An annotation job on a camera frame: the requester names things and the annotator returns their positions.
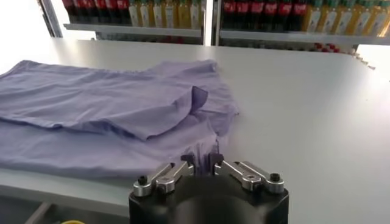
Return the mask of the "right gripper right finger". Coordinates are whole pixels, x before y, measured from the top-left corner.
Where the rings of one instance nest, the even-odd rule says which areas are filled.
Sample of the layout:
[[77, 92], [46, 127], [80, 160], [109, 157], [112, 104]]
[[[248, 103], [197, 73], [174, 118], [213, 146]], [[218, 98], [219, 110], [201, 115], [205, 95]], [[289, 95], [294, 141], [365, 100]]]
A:
[[248, 161], [227, 161], [219, 153], [209, 154], [209, 161], [214, 175], [232, 177], [247, 191], [254, 192], [261, 186], [271, 194], [284, 191], [284, 181], [279, 173], [268, 173]]

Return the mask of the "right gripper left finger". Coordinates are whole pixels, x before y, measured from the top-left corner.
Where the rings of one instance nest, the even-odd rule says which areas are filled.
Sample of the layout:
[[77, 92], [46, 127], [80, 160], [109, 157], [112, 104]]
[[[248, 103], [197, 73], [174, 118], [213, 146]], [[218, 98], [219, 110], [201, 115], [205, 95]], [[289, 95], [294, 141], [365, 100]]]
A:
[[193, 154], [182, 155], [179, 163], [162, 164], [150, 175], [138, 177], [133, 184], [133, 195], [136, 197], [150, 196], [154, 190], [163, 194], [175, 191], [176, 182], [181, 177], [195, 174], [195, 159]]

